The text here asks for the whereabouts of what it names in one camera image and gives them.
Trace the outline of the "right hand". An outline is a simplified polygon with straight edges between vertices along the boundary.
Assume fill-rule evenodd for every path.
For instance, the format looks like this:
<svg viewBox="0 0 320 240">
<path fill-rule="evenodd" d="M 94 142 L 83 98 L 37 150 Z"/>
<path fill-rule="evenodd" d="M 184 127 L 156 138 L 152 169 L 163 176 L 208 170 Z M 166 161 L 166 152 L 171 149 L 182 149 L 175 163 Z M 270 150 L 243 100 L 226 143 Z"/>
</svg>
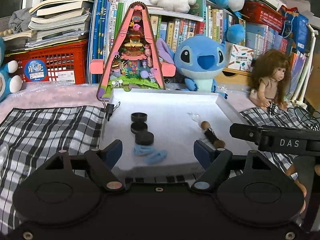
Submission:
<svg viewBox="0 0 320 240">
<path fill-rule="evenodd" d="M 314 167 L 314 170 L 315 170 L 316 174 L 317 174 L 318 176 L 320 176 L 320 166 L 319 166 L 319 165 L 316 165 L 316 166 Z M 293 174 L 295 174 L 295 173 L 297 173 L 297 171 L 296 171 L 296 167 L 295 167 L 294 164 L 292 164 L 292 165 L 285 171 L 285 174 L 286 174 L 287 176 L 291 176 L 291 175 L 293 175 Z M 301 189 L 301 191 L 302 191 L 302 193 L 303 193 L 303 196 L 306 197 L 307 189 L 306 189 L 306 187 L 305 187 L 303 184 L 300 183 L 300 181 L 299 181 L 298 178 L 295 180 L 295 184 Z M 302 212 L 305 210 L 305 208 L 306 208 L 306 201 L 304 200 L 304 204 L 303 204 L 302 209 L 300 210 L 300 213 L 302 213 Z"/>
</svg>

